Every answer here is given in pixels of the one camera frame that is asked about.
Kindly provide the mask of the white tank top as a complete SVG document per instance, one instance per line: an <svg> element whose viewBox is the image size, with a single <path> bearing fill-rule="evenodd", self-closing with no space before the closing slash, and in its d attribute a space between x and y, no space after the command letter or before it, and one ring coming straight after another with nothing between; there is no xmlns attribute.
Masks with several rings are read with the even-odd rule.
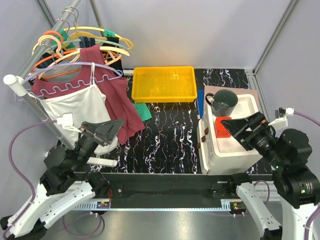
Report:
<svg viewBox="0 0 320 240"><path fill-rule="evenodd" d="M106 95L96 84L96 67L91 67L87 86L63 96L47 98L40 101L51 120L56 120L63 114L72 114L73 126L80 128L83 122L103 123L110 121L106 108Z"/></svg>

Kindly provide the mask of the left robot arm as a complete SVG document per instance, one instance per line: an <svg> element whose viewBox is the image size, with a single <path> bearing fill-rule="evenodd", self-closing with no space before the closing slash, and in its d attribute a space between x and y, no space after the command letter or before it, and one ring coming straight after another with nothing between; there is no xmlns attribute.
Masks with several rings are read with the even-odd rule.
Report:
<svg viewBox="0 0 320 240"><path fill-rule="evenodd" d="M63 129L78 134L75 147L68 149L55 146L49 150L44 163L47 167L36 187L17 168L12 158L13 144L9 145L8 157L12 168L29 185L30 198L17 213L2 217L0 226L5 240L40 240L47 230L62 216L91 198L104 198L111 193L110 184L100 172L85 175L82 183L72 192L67 190L77 181L98 146L112 143L124 124L123 119L101 123L84 121L74 126L72 114L66 113L55 120Z"/></svg>

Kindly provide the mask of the maroon tank top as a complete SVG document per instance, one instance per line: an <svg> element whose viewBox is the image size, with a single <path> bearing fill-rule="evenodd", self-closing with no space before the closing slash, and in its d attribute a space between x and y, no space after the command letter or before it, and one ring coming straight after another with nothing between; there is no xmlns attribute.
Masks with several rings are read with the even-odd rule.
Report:
<svg viewBox="0 0 320 240"><path fill-rule="evenodd" d="M76 86L78 80L83 80L86 84L88 84L90 75L91 66L82 65L79 73L67 83L71 83L73 86ZM115 73L111 70L101 67L95 68L94 77L99 90L106 96L105 106L110 118L112 120L124 120L124 124L117 134L119 144L124 145L130 137L135 135L135 133L145 129L145 125L141 117L139 116L137 110L127 96L128 80L125 77L108 80L107 77L113 78L115 77ZM48 92L52 93L54 86L58 86L62 89L65 85L62 82L55 83L53 81L41 80L36 77L31 91L35 95L39 96L41 94L41 89L47 90ZM50 99L74 93L77 90L81 90L83 88L85 88L85 86L81 85L77 89L69 89L64 92L60 92L57 90L57 93L54 93L52 95L49 95L44 91L43 93L45 98Z"/></svg>

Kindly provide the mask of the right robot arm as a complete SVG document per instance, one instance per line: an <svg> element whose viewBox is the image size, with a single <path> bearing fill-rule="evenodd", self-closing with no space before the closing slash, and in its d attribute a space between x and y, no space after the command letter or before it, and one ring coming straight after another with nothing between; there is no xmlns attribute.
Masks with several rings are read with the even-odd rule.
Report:
<svg viewBox="0 0 320 240"><path fill-rule="evenodd" d="M320 213L320 181L307 167L312 153L307 135L297 129L285 129L280 137L264 114L223 119L221 125L246 150L257 150L275 169L273 184L280 196L282 223L269 212L249 175L229 177L227 192L240 198L252 216L262 240L310 240L312 226Z"/></svg>

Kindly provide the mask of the beige plastic hanger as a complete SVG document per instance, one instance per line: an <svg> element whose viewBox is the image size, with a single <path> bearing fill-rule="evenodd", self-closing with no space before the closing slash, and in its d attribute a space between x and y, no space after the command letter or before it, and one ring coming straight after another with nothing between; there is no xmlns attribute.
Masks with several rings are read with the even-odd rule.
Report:
<svg viewBox="0 0 320 240"><path fill-rule="evenodd" d="M51 39L51 40L53 40L53 41L55 41L55 42L57 43L57 49L56 49L56 51L53 51L53 53L54 53L54 54L57 54L57 55L60 57L60 58L58 59L59 61L62 61L62 60L64 60L64 59L66 59L66 58L70 58L70 57L71 57L71 53L70 53L70 54L67 54L66 57L65 57L64 55L62 55L62 53L61 53L62 43L61 43L60 40L58 40L58 39L57 39L55 36L53 36L53 35L43 35L43 36L41 36L41 37L38 39L37 44L36 44L35 47L33 48L31 55L34 54L35 49L37 48L37 46L41 45L42 42L43 42L44 40L46 40L46 39ZM76 54L76 57L74 57L74 59L71 60L71 63L73 63L73 62L75 62L76 60L78 60L79 57L80 57L80 53L77 53L77 54ZM45 73L41 73L41 74L38 76L38 78L41 79L41 77L42 77L44 74L45 74Z"/></svg>

